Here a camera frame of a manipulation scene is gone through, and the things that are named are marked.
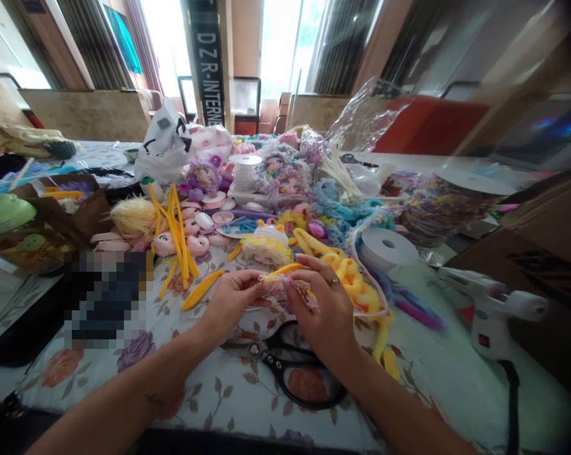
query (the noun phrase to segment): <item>purple-haired doll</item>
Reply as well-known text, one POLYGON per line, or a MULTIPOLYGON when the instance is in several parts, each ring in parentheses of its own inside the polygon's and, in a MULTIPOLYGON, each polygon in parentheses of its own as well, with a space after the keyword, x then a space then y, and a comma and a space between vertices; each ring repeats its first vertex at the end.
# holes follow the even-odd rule
POLYGON ((204 195, 215 197, 220 185, 222 175, 220 173, 221 159, 218 155, 209 160, 194 160, 189 168, 186 182, 178 185, 178 191, 187 195, 190 201, 198 202, 204 195))

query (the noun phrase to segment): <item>white glue gun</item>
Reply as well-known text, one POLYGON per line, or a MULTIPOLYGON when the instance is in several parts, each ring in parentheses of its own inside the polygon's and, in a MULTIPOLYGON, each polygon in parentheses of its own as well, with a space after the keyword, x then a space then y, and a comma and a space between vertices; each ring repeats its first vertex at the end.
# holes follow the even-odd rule
POLYGON ((475 302, 471 344, 489 359, 510 359, 509 318, 537 322, 546 315, 548 302, 545 298, 525 291, 506 295, 506 286, 487 275, 442 267, 437 276, 475 302))

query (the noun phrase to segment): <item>ribbon spool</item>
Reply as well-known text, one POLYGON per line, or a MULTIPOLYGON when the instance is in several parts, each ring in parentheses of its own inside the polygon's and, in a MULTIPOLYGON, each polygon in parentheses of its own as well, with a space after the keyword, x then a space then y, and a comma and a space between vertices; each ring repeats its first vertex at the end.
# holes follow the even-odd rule
POLYGON ((238 193, 254 193, 258 181, 256 166, 260 164, 262 158, 252 154, 232 155, 229 157, 229 161, 235 163, 231 190, 238 193))
POLYGON ((412 243, 433 248, 513 193, 511 186, 481 175, 440 169, 404 202, 398 224, 412 243))
POLYGON ((418 250, 405 237, 382 227, 370 227, 361 235, 359 259, 366 266, 396 279, 402 266, 418 261, 418 250))

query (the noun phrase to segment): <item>green lid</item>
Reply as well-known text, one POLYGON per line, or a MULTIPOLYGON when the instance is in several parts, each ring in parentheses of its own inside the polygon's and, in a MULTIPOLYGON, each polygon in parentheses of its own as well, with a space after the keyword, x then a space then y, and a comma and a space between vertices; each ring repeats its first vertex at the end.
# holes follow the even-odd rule
POLYGON ((19 228, 37 215, 35 207, 13 194, 0 195, 0 235, 19 228))

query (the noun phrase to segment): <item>scissors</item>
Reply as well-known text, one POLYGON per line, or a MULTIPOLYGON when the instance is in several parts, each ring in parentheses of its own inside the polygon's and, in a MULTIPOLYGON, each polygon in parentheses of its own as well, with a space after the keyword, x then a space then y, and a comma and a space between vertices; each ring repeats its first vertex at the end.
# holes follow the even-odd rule
POLYGON ((246 357, 250 360, 260 360, 269 367, 277 383, 285 392, 286 396, 294 403, 311 410, 325 410, 339 404, 347 394, 342 384, 337 383, 338 391, 328 401, 305 401, 295 396, 286 384, 286 370, 288 368, 314 368, 316 370, 327 370, 325 365, 317 358, 315 353, 310 349, 303 349, 293 346, 284 340, 284 331, 286 327, 298 325, 296 321, 284 322, 272 336, 264 340, 231 340, 227 341, 222 347, 231 353, 240 357, 246 357), (278 357, 272 351, 281 350, 284 353, 300 353, 304 354, 304 360, 286 360, 278 357))

